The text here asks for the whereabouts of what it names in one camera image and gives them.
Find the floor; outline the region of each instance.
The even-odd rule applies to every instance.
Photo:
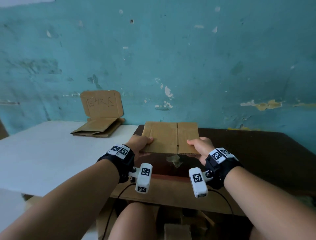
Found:
[[[0,188],[0,232],[24,213],[25,202],[21,193]],[[89,231],[83,240],[97,240],[96,231]]]

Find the cardboard piece with handwritten text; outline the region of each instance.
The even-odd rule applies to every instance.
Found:
[[[88,122],[71,132],[74,136],[109,137],[125,120],[118,91],[84,91],[80,94]]]

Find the cardboard sheet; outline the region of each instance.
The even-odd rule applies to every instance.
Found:
[[[122,124],[123,106],[118,91],[85,91],[80,94],[85,114],[90,117],[80,128],[72,131],[74,136],[108,137]]]
[[[153,137],[143,151],[151,153],[198,154],[187,139],[199,138],[197,123],[146,122],[142,135]]]

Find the human hand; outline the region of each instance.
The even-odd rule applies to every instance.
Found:
[[[200,154],[188,154],[187,156],[197,158],[198,160],[200,160],[201,164],[205,166],[206,158],[208,157],[209,153],[215,149],[212,141],[207,137],[200,137],[200,139],[197,138],[193,140],[187,140],[186,142],[189,145],[193,145]]]
[[[153,140],[153,137],[139,136],[135,134],[130,138],[130,140],[128,140],[127,143],[125,143],[125,145],[132,149],[135,154],[134,161],[136,161],[139,157],[147,156],[150,154],[140,151],[146,146],[146,144],[151,144]]]

